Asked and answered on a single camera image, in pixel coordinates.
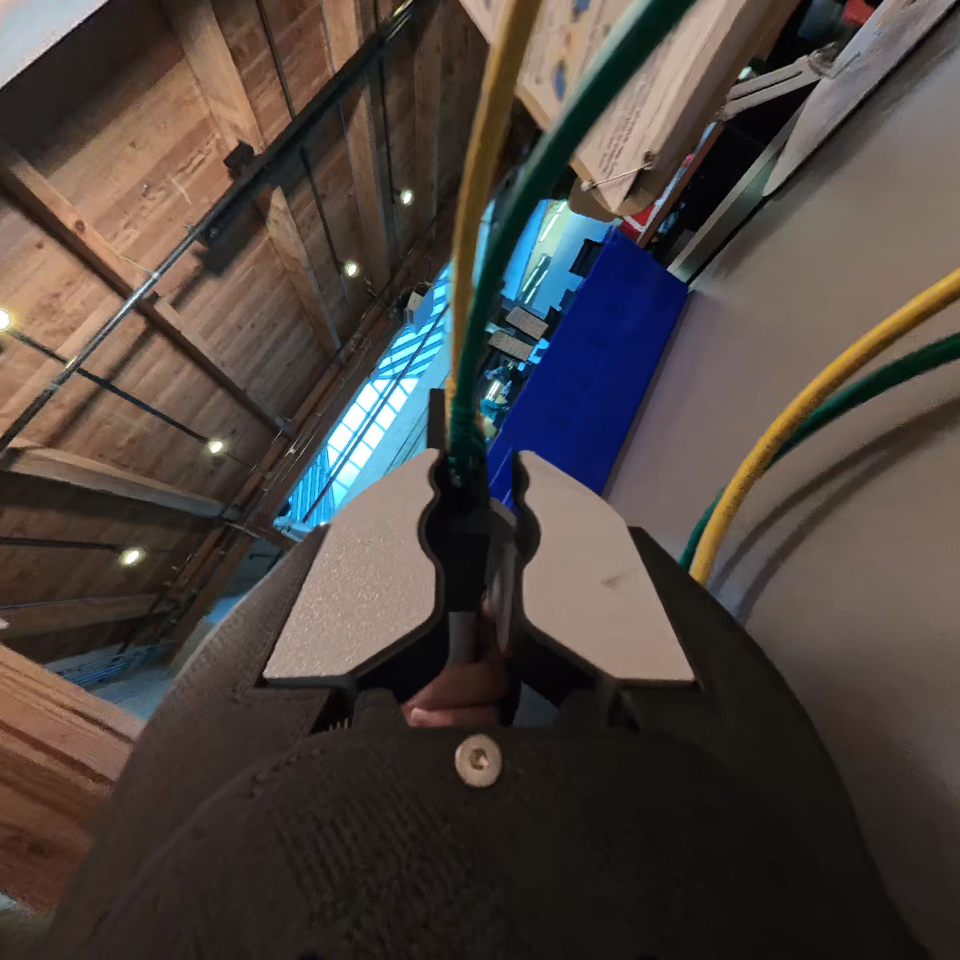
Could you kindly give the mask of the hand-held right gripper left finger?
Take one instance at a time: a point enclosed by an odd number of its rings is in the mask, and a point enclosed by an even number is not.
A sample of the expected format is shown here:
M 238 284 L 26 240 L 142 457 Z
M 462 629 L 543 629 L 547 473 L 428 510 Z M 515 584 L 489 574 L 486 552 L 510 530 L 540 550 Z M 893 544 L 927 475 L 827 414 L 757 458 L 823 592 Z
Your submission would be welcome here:
M 276 689 L 390 690 L 405 701 L 447 656 L 442 573 L 426 544 L 442 454 L 429 448 L 365 488 L 323 530 L 263 669 Z

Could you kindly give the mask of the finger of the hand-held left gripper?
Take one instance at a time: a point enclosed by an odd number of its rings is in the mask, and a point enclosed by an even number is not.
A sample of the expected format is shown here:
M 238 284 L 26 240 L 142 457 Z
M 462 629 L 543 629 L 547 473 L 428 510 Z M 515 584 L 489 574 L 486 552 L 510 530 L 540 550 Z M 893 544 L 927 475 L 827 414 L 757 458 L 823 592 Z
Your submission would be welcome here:
M 452 610 L 448 614 L 448 667 L 470 666 L 481 658 L 478 610 Z
M 519 558 L 518 521 L 497 498 L 489 500 L 488 528 L 484 616 L 493 625 L 500 652 L 510 653 Z

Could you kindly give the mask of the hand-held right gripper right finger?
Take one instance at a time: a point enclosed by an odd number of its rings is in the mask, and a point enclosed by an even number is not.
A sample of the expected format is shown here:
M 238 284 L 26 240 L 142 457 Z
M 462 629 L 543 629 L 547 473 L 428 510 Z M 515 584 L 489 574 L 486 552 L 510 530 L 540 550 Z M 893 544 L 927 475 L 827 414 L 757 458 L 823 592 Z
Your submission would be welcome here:
M 513 456 L 515 665 L 556 707 L 599 689 L 689 690 L 694 668 L 630 529 L 533 451 Z

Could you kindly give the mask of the black network switch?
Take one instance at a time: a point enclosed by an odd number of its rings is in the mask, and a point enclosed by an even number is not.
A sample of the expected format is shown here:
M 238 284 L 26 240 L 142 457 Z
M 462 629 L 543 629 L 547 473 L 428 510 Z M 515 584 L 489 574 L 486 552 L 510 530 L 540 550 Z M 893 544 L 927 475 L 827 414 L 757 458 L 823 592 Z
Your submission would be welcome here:
M 429 391 L 426 450 L 438 453 L 429 469 L 438 500 L 427 512 L 426 545 L 441 571 L 443 610 L 475 614 L 486 590 L 491 544 L 491 508 L 485 445 L 479 440 L 465 459 L 450 458 L 447 448 L 446 394 Z

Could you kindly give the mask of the person's left hand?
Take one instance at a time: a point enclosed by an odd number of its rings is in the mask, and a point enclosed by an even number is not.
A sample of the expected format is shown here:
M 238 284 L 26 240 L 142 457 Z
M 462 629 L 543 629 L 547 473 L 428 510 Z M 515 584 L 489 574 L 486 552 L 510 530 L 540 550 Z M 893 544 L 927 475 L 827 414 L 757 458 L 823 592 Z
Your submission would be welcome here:
M 507 662 L 493 644 L 474 662 L 443 669 L 401 712 L 412 729 L 496 727 L 511 688 Z

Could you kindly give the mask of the ceiling spotlights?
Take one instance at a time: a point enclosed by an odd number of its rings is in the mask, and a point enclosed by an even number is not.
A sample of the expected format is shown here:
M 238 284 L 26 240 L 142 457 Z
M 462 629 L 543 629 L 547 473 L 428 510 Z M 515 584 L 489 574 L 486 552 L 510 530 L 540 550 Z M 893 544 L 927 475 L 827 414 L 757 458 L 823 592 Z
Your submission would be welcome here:
M 165 341 L 175 347 L 194 367 L 239 404 L 247 414 L 258 419 L 273 430 L 279 438 L 294 437 L 294 423 L 269 409 L 253 392 L 237 379 L 234 370 L 214 354 L 210 343 L 201 336 L 195 325 L 187 322 L 178 310 L 163 296 L 156 294 L 156 285 L 161 280 L 162 270 L 148 271 L 143 282 L 138 283 L 136 264 L 125 259 L 92 227 L 80 222 L 78 211 L 42 180 L 39 185 L 9 178 L 2 182 L 2 196 L 25 217 L 49 234 L 69 253 L 87 267 L 117 296 L 134 297 L 128 315 L 137 314 Z M 223 254 L 239 235 L 240 227 L 277 233 L 280 239 L 298 240 L 292 218 L 282 219 L 288 213 L 282 195 L 274 196 L 274 189 L 267 188 L 256 196 L 251 206 L 253 212 L 239 211 L 239 222 L 222 225 L 218 229 L 204 228 L 197 234 L 189 233 L 184 249 L 174 251 L 174 258 L 186 254 L 194 244 L 203 244 L 213 254 Z M 149 416 L 178 434 L 193 441 L 203 449 L 203 456 L 210 461 L 232 460 L 256 474 L 259 468 L 239 458 L 227 438 L 208 436 L 172 414 L 148 403 L 141 397 L 122 389 L 114 379 L 99 375 L 89 368 L 89 360 L 102 347 L 107 337 L 119 329 L 120 321 L 111 318 L 104 328 L 95 327 L 91 333 L 80 333 L 80 343 L 70 355 L 66 349 L 54 350 L 21 329 L 9 312 L 2 312 L 2 336 L 15 340 L 47 361 L 57 366 L 58 377 L 70 375 L 82 378 L 99 391 L 108 393 L 121 402 Z M 126 500 L 137 500 L 169 511 L 189 514 L 209 520 L 236 518 L 236 511 L 226 504 L 189 493 L 174 486 L 163 485 L 137 473 L 115 470 L 110 464 L 84 457 L 76 457 L 66 450 L 26 441 L 27 423 L 16 416 L 8 432 L 2 438 L 2 474 L 13 474 L 23 468 L 23 475 L 37 480 L 72 485 L 88 492 L 109 495 Z

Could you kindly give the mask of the blue plastic bin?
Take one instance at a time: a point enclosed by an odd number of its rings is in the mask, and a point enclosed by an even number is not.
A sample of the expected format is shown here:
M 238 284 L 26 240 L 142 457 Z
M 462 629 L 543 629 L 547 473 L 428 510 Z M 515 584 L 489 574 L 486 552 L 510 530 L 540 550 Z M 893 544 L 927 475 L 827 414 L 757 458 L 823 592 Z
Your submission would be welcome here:
M 689 287 L 616 227 L 486 453 L 514 511 L 514 455 L 531 451 L 601 495 L 684 311 Z

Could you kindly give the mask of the instruction sheet board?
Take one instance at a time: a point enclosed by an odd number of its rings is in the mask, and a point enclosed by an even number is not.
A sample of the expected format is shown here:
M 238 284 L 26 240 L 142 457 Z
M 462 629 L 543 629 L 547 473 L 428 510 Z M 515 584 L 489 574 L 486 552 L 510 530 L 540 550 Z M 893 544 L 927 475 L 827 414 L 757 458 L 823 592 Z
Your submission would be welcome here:
M 515 96 L 543 131 L 558 120 L 631 3 L 541 2 Z M 582 215 L 610 221 L 649 208 L 719 114 L 739 71 L 772 48 L 798 2 L 694 2 L 570 160 L 591 200 Z

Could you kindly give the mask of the white board stand base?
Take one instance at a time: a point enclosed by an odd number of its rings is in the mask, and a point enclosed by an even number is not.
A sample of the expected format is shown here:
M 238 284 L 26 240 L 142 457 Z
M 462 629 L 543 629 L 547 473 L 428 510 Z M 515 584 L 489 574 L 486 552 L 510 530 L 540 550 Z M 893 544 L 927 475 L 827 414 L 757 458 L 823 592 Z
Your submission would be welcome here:
M 841 50 L 825 47 L 760 78 L 735 85 L 718 115 L 727 122 L 789 93 L 806 88 L 811 91 L 729 196 L 755 200 L 776 193 L 957 4 L 881 2 Z

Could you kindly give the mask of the black ceiling rail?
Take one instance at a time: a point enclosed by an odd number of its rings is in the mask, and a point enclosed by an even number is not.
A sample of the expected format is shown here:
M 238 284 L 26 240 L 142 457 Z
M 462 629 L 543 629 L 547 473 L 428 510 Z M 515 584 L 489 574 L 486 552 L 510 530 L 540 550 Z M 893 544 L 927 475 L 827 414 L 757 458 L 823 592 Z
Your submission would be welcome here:
M 104 342 L 117 330 L 126 318 L 137 311 L 148 314 L 148 296 L 154 292 L 179 261 L 196 243 L 207 246 L 220 242 L 224 234 L 246 207 L 257 201 L 269 187 L 279 186 L 282 168 L 294 154 L 306 145 L 306 138 L 326 115 L 339 107 L 345 97 L 352 93 L 367 76 L 379 66 L 390 47 L 414 24 L 424 21 L 432 14 L 437 2 L 405 2 L 400 5 L 377 29 L 369 35 L 358 49 L 335 72 L 329 81 L 295 113 L 291 122 L 263 153 L 258 154 L 230 188 L 213 204 L 202 218 L 191 225 L 183 239 L 166 256 L 139 286 L 132 289 L 117 312 L 104 320 L 82 343 L 79 351 L 62 362 L 61 371 L 44 387 L 28 406 L 2 433 L 1 450 L 6 451 L 22 432 L 41 414 L 46 405 L 66 385 L 70 378 L 85 371 L 85 363 Z

